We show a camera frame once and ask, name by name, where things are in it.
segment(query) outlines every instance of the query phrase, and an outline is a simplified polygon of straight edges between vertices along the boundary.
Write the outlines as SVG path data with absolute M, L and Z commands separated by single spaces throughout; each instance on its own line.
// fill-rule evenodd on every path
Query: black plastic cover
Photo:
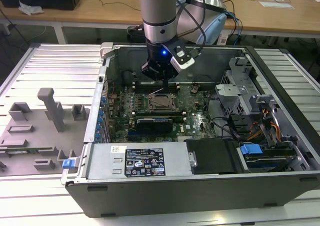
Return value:
M 237 141 L 227 139 L 187 140 L 188 152 L 195 155 L 197 166 L 194 175 L 239 174 L 244 170 L 237 152 Z

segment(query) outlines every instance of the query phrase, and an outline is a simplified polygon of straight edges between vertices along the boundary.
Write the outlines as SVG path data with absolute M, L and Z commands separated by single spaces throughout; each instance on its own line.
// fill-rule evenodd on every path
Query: motherboard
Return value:
M 110 85 L 106 115 L 111 142 L 183 142 L 215 138 L 206 111 L 208 91 L 194 86 L 151 90 Z

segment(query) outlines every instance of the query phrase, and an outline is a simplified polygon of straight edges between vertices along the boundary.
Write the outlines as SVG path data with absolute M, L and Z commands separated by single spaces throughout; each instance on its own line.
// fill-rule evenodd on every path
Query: floor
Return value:
M 19 25 L 18 30 L 24 38 L 31 43 L 57 43 L 57 38 L 52 27 Z M 28 46 L 24 43 L 18 32 L 12 28 L 9 36 L 2 36 L 0 39 L 0 84 L 10 74 L 14 66 L 19 62 Z M 94 28 L 66 27 L 64 32 L 70 44 L 96 44 L 97 35 Z M 101 29 L 102 42 L 128 42 L 127 34 L 123 29 Z M 236 36 L 232 36 L 227 44 L 232 45 Z M 269 38 L 264 36 L 243 36 L 238 45 L 251 45 L 254 48 L 270 48 Z M 309 69 L 319 54 L 320 40 L 290 38 L 288 42 L 283 37 L 271 48 L 287 49 L 304 68 Z M 311 75 L 318 78 L 320 75 L 319 60 L 311 70 Z

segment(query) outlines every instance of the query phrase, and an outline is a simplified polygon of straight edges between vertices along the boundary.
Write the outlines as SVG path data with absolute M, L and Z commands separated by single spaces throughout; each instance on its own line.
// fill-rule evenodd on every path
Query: power supply label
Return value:
M 164 150 L 126 150 L 124 175 L 127 177 L 165 176 Z

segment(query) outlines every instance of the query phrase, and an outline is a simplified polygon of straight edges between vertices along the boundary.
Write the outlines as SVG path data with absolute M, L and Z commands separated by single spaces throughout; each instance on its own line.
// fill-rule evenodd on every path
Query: metal slotted platform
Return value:
M 41 87 L 52 87 L 54 98 L 64 108 L 75 102 L 90 108 L 100 61 L 99 45 L 42 44 L 31 48 L 0 87 L 0 134 L 10 120 L 8 110 L 15 101 L 26 102 L 31 109 L 44 109 L 37 99 Z M 319 85 L 289 55 L 279 50 L 258 49 L 289 95 L 314 127 L 320 119 Z M 263 89 L 266 86 L 258 78 Z M 320 224 L 320 190 L 313 190 L 284 207 L 198 212 L 188 214 L 90 219 L 60 183 L 60 175 L 1 177 L 0 225 L 91 225 L 91 226 L 318 226 Z
M 256 51 L 314 129 L 320 133 L 319 84 L 290 54 L 277 49 L 256 49 Z M 265 93 L 270 94 L 260 77 L 257 81 Z
M 100 60 L 99 45 L 42 44 L 30 48 L 0 87 L 0 134 L 11 119 L 14 102 L 26 102 L 30 109 L 45 109 L 37 98 L 42 87 L 54 89 L 54 100 L 64 109 L 73 104 L 91 108 Z

